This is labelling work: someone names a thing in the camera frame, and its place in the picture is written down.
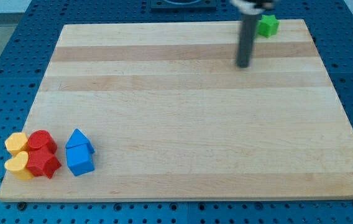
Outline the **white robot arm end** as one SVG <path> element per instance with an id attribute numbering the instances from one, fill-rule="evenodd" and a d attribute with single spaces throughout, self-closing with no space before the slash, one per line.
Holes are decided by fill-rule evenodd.
<path id="1" fill-rule="evenodd" d="M 257 15 L 272 10 L 279 0 L 230 0 L 242 14 Z"/>

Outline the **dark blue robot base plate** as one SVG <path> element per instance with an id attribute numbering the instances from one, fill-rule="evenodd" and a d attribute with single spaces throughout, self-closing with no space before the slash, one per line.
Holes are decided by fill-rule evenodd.
<path id="1" fill-rule="evenodd" d="M 151 11 L 216 9 L 217 0 L 148 0 Z"/>

